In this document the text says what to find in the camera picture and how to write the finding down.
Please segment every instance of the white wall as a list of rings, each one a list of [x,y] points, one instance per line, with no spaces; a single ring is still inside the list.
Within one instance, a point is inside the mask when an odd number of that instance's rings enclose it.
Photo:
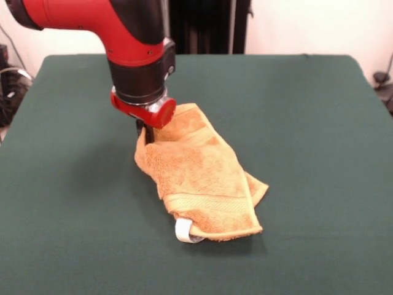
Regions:
[[[386,69],[393,51],[392,0],[252,0],[252,8],[249,54],[349,54],[371,82],[375,71]],[[50,54],[104,52],[100,40],[89,32],[21,27],[4,1],[0,1],[0,23],[33,74]],[[0,42],[9,44],[1,33]],[[11,49],[10,57],[18,64]]]
[[[349,54],[371,82],[393,52],[392,0],[252,0],[247,53]]]

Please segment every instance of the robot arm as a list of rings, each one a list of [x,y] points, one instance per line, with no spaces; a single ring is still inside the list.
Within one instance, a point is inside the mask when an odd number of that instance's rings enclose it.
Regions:
[[[175,69],[174,42],[165,43],[161,0],[6,0],[19,24],[87,30],[104,45],[120,111],[162,128],[176,102],[166,96],[165,79]]]

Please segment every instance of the white towel tag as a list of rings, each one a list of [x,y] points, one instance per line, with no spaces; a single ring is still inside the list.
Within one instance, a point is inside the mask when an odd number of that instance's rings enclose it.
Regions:
[[[175,225],[176,238],[180,242],[196,244],[204,240],[202,237],[190,235],[192,220],[185,218],[178,218]]]

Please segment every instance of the orange towel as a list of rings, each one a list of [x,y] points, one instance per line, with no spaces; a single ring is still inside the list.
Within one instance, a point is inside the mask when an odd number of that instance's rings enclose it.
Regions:
[[[154,143],[146,145],[144,135],[145,130],[136,164],[157,184],[180,241],[226,241],[262,232],[254,207],[268,185],[243,170],[196,104],[177,106],[172,121],[154,130]]]

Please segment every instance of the green table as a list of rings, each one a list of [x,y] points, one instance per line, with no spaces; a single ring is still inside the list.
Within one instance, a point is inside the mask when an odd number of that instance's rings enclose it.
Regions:
[[[393,122],[350,57],[179,56],[270,185],[264,232],[181,243],[103,55],[49,57],[0,148],[0,294],[393,294]]]

